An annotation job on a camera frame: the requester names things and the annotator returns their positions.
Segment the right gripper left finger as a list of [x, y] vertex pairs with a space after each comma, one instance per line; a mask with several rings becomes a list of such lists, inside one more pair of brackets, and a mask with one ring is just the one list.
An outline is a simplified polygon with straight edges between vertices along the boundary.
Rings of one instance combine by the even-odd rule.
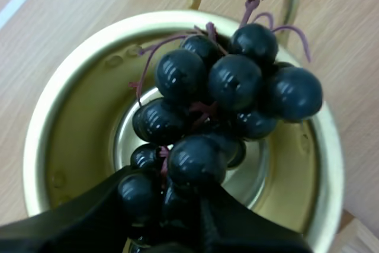
[[118, 196], [129, 166], [65, 204], [1, 226], [1, 252], [122, 252], [127, 222]]

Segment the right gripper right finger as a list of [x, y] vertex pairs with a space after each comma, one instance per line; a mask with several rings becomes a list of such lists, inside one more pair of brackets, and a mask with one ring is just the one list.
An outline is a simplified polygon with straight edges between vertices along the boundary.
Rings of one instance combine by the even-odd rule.
[[312, 252], [302, 234], [246, 208], [221, 185], [198, 190], [203, 252]]

